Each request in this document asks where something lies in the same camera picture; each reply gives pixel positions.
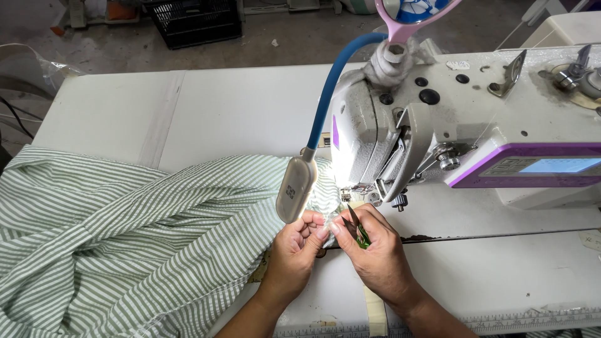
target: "purple control panel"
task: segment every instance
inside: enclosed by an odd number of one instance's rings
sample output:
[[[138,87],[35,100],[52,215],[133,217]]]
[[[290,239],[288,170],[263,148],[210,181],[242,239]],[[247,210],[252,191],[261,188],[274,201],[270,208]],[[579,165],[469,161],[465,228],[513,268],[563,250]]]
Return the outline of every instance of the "purple control panel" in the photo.
[[[580,188],[601,182],[601,143],[512,143],[454,179],[452,188]]]

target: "measuring tape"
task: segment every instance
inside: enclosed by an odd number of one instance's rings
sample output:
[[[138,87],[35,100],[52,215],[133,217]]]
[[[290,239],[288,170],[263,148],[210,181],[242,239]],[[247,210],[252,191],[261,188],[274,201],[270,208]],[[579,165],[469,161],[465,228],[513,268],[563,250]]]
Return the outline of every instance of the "measuring tape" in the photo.
[[[601,326],[601,307],[583,307],[561,311],[529,311],[504,315],[459,318],[478,335],[518,333],[526,331],[559,330],[562,328]],[[319,328],[278,330],[273,338],[368,338],[368,325],[340,325]],[[401,322],[388,323],[389,338],[413,338],[409,328]]]

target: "button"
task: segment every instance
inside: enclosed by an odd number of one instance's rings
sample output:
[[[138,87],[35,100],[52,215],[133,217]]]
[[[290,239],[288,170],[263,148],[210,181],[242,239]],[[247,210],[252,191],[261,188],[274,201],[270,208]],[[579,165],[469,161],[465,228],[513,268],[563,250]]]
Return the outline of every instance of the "button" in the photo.
[[[535,163],[536,160],[535,159],[523,159],[520,160],[517,164],[531,164],[531,163]]]

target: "purple sticker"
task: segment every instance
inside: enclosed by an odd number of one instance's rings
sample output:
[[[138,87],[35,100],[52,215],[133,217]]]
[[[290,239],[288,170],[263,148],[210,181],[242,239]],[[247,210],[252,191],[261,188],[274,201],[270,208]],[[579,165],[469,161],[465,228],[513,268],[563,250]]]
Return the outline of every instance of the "purple sticker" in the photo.
[[[340,140],[338,139],[338,126],[336,126],[336,115],[333,115],[332,118],[334,122],[332,124],[332,143],[336,147],[336,149],[340,150]]]

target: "black plastic crate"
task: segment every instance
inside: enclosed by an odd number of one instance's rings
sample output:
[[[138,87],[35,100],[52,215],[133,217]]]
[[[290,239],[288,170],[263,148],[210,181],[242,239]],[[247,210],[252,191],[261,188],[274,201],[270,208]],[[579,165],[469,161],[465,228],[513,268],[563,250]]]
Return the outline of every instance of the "black plastic crate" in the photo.
[[[242,36],[236,0],[143,0],[169,49]]]

